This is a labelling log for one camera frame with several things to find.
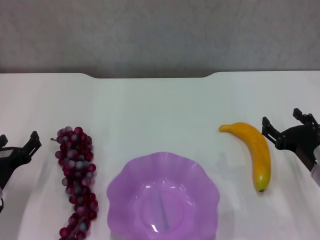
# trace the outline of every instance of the gray wall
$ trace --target gray wall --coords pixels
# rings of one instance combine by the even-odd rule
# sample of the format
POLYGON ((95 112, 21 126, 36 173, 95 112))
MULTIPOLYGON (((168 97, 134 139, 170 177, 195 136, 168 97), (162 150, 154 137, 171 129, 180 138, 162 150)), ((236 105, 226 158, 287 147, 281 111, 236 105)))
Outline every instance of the gray wall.
POLYGON ((319 69, 320 0, 0 0, 0 73, 319 69))

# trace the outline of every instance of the yellow banana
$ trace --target yellow banana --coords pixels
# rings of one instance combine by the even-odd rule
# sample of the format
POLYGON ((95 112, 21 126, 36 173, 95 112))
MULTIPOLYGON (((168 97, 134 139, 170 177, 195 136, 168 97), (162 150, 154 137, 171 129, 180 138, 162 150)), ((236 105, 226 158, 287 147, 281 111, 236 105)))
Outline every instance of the yellow banana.
POLYGON ((253 184, 258 192, 265 191, 271 176, 270 153, 265 137, 254 126, 245 122, 221 125, 219 131, 232 133, 246 143, 252 157, 253 184))

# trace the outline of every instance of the red grape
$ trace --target red grape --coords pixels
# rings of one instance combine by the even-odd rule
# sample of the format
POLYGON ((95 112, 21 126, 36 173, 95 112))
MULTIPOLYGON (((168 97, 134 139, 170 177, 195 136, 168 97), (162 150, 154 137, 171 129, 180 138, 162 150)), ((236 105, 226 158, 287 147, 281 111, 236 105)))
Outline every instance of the red grape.
POLYGON ((68 141, 69 141, 69 138, 68 138, 67 136, 64 136, 64 137, 62 138, 62 140, 63 140, 64 142, 68 142, 68 141))
POLYGON ((65 161, 61 158, 61 159, 58 160, 58 164, 60 166, 63 166, 63 165, 65 165, 65 161))
POLYGON ((63 237, 63 238, 67 238, 71 233, 71 230, 67 227, 63 227, 60 229, 60 236, 63 237))
POLYGON ((85 177, 91 180, 91 179, 94 177, 94 173, 91 172, 91 171, 88 171, 88 172, 86 173, 85 177))
POLYGON ((79 222, 79 217, 76 218, 76 217, 71 216, 71 217, 69 217, 69 219, 68 219, 68 223, 69 223, 69 224, 72 224, 72 225, 77 225, 78 222, 79 222))
POLYGON ((79 214, 80 217, 84 217, 87 215, 88 210, 84 206, 79 206, 76 210, 76 213, 79 214))
POLYGON ((90 202, 93 202, 94 200, 96 200, 96 195, 93 192, 91 192, 90 193, 90 202))
POLYGON ((80 126, 77 126, 75 129, 74 129, 74 132, 76 133, 76 134, 82 134, 83 133, 83 129, 82 129, 82 127, 80 127, 80 126))
POLYGON ((61 137, 61 136, 58 136, 58 137, 56 138, 56 141, 57 141, 58 144, 62 144, 62 142, 63 142, 62 137, 61 137))
POLYGON ((65 145, 66 145, 67 148, 71 148, 72 147, 72 142, 71 141, 67 141, 65 143, 65 145))
POLYGON ((92 138, 88 136, 88 139, 86 140, 88 144, 92 144, 92 138))
POLYGON ((63 171, 63 175, 65 175, 66 177, 68 177, 70 174, 71 172, 68 169, 63 171))
POLYGON ((63 186, 68 186, 69 181, 68 181, 68 179, 66 177, 63 178, 61 182, 62 182, 63 186))
POLYGON ((56 151, 54 155, 55 155, 55 157, 56 157, 57 159, 62 159, 62 157, 63 157, 63 156, 62 156, 63 154, 62 154, 61 151, 56 151))
POLYGON ((60 145, 60 150, 61 150, 62 152, 65 152, 65 151, 67 150, 66 145, 61 144, 61 145, 60 145))
POLYGON ((91 189, 88 186, 84 186, 82 189, 82 194, 90 194, 91 193, 91 189))
POLYGON ((86 234, 84 232, 78 231, 76 233, 76 239, 77 240, 84 240, 86 238, 86 234))
POLYGON ((77 142, 79 140, 79 135, 77 135, 77 134, 73 134, 73 135, 71 135, 71 141, 72 142, 77 142))
POLYGON ((96 211, 90 211, 88 214, 88 219, 93 220, 97 218, 97 212, 96 211))
POLYGON ((93 202, 90 203, 89 207, 91 210, 95 210, 98 207, 98 201, 94 200, 93 202))
POLYGON ((73 217, 75 219, 79 219, 80 218, 78 213, 76 213, 76 212, 72 213, 71 217, 73 217))
POLYGON ((84 179, 82 179, 82 185, 83 186, 89 186, 91 184, 91 180, 87 177, 85 177, 84 179))
POLYGON ((71 132, 72 131, 72 127, 70 127, 70 126, 66 126, 65 128, 64 128, 64 130, 68 133, 68 132, 71 132))
POLYGON ((87 222, 82 222, 79 226, 79 230, 85 233, 89 230, 89 224, 87 222))
POLYGON ((87 139, 88 139, 88 135, 85 134, 85 133, 83 133, 83 134, 81 135, 81 141, 87 142, 87 139))
POLYGON ((94 172, 97 169, 96 165, 94 165, 93 163, 90 163, 88 171, 89 172, 94 172))
POLYGON ((77 203, 77 196, 75 196, 75 195, 70 196, 69 197, 69 202, 71 204, 76 204, 77 203))
POLYGON ((68 224, 68 226, 66 226, 66 227, 72 231, 76 228, 76 225, 68 224))
POLYGON ((75 159, 78 156, 77 150, 71 149, 66 153, 66 156, 70 159, 75 159))
POLYGON ((71 187, 71 186, 67 186, 67 187, 65 188, 65 192, 66 192, 67 194, 72 194, 72 187, 71 187))

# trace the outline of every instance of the purple bowl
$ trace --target purple bowl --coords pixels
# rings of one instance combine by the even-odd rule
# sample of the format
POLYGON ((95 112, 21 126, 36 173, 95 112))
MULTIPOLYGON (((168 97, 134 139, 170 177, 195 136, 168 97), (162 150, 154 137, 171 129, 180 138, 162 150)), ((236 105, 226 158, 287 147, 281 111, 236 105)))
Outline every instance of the purple bowl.
POLYGON ((220 194, 195 161, 157 152, 129 161, 106 190, 110 230, 126 240, 208 240, 220 194))

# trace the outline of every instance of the grape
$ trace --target grape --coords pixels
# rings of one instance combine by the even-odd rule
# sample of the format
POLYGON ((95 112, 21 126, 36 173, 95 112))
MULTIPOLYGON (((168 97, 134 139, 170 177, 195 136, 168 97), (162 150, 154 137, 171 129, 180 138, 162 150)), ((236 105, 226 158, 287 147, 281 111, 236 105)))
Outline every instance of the grape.
POLYGON ((83 129, 82 129, 82 127, 80 127, 80 126, 77 126, 75 129, 74 129, 74 132, 76 133, 76 134, 82 134, 83 133, 83 129))
POLYGON ((90 194, 91 193, 91 189, 88 186, 83 187, 82 189, 82 194, 90 194))
POLYGON ((72 131, 72 127, 70 126, 66 126, 64 129, 67 133, 72 131))
POLYGON ((71 217, 73 217, 75 219, 79 219, 80 218, 79 215, 76 212, 72 213, 71 217))
POLYGON ((82 185, 83 186, 89 186, 91 184, 91 180, 87 177, 85 177, 84 179, 82 179, 82 185))
POLYGON ((57 158, 57 159, 61 159, 62 158, 62 152, 61 151, 56 151, 54 156, 57 158))
POLYGON ((77 150, 71 149, 67 152, 66 156, 70 159, 75 159, 77 157, 78 153, 77 150))
POLYGON ((88 139, 86 140, 88 144, 92 144, 92 138, 88 136, 88 139))
POLYGON ((94 172, 97 169, 96 165, 94 165, 93 163, 90 163, 88 171, 89 172, 94 172))
POLYGON ((71 186, 67 186, 67 187, 65 188, 65 192, 66 192, 67 194, 72 194, 72 187, 71 187, 71 186))
POLYGON ((80 217, 84 217, 87 215, 87 209, 84 206, 79 206, 76 210, 76 213, 79 214, 80 217))
POLYGON ((82 142, 86 142, 87 139, 88 139, 88 135, 85 134, 85 133, 83 133, 83 134, 81 135, 81 141, 82 141, 82 142))
POLYGON ((84 161, 85 160, 85 156, 83 156, 82 154, 78 155, 78 161, 84 161))
POLYGON ((82 218, 82 222, 83 222, 83 223, 87 223, 89 227, 90 227, 90 225, 91 225, 91 222, 90 222, 90 220, 89 220, 87 217, 82 218))
POLYGON ((91 192, 90 193, 90 202, 93 202, 94 200, 96 200, 96 195, 93 192, 91 192))
POLYGON ((69 181, 66 177, 64 177, 61 182, 63 186, 68 186, 69 181))
POLYGON ((89 167, 89 165, 90 165, 90 163, 89 163, 88 161, 84 161, 84 162, 83 162, 83 167, 84 167, 85 169, 87 169, 87 168, 89 167))
POLYGON ((69 197, 69 202, 71 204, 76 204, 77 203, 77 196, 75 196, 75 195, 70 196, 69 197))
POLYGON ((75 165, 76 165, 75 161, 69 160, 67 167, 68 169, 72 169, 75 167, 75 165))
POLYGON ((77 240, 84 240, 86 238, 86 234, 84 232, 78 231, 76 233, 76 239, 77 240))
POLYGON ((64 136, 67 133, 67 131, 64 128, 60 129, 60 137, 64 136))
POLYGON ((63 142, 62 137, 61 137, 61 136, 58 136, 58 137, 56 138, 56 141, 57 141, 58 144, 62 144, 62 142, 63 142))
POLYGON ((98 207, 98 201, 97 201, 97 200, 94 200, 92 203, 90 203, 89 208, 90 208, 91 210, 94 210, 94 209, 96 209, 97 207, 98 207))
POLYGON ((73 134, 73 135, 71 136, 71 141, 72 141, 72 142, 77 142, 78 140, 79 140, 79 135, 73 134))
POLYGON ((75 194, 81 194, 82 193, 82 189, 81 189, 81 187, 80 186, 74 186, 73 187, 73 192, 75 193, 75 194))
POLYGON ((81 174, 80 171, 76 171, 76 172, 74 173, 74 176, 75 176, 76 178, 81 178, 81 177, 82 177, 82 174, 81 174))
POLYGON ((86 154, 86 159, 87 159, 89 162, 91 162, 93 158, 94 158, 93 153, 89 151, 89 152, 86 154))
POLYGON ((77 225, 78 222, 79 222, 79 216, 78 217, 71 216, 68 219, 68 223, 72 225, 77 225))
POLYGON ((75 164, 75 168, 78 170, 81 170, 84 168, 84 162, 83 161, 77 161, 75 164))
POLYGON ((76 202, 78 203, 79 206, 83 206, 84 205, 84 197, 83 196, 79 196, 77 198, 76 202))
POLYGON ((63 159, 59 159, 59 160, 58 160, 58 164, 59 164, 60 166, 63 166, 63 165, 65 165, 65 161, 64 161, 63 159))
POLYGON ((68 224, 66 227, 72 231, 76 228, 76 225, 68 224))
POLYGON ((67 148, 71 148, 72 147, 72 142, 71 141, 67 141, 65 143, 65 145, 66 145, 67 148))
POLYGON ((63 227, 60 229, 60 236, 63 237, 63 238, 67 238, 71 233, 71 230, 67 227, 63 227))
POLYGON ((70 176, 70 174, 71 174, 71 172, 68 169, 63 171, 63 175, 66 177, 70 176))
POLYGON ((97 218, 97 212, 96 211, 90 211, 88 214, 88 219, 93 220, 97 218))
POLYGON ((94 173, 91 172, 91 171, 88 171, 88 172, 86 173, 85 177, 91 180, 91 179, 94 177, 94 173))
POLYGON ((82 222, 82 223, 80 224, 80 226, 79 226, 79 230, 80 230, 81 232, 86 232, 86 231, 88 231, 88 230, 89 230, 89 225, 88 225, 88 223, 87 223, 87 222, 82 222))

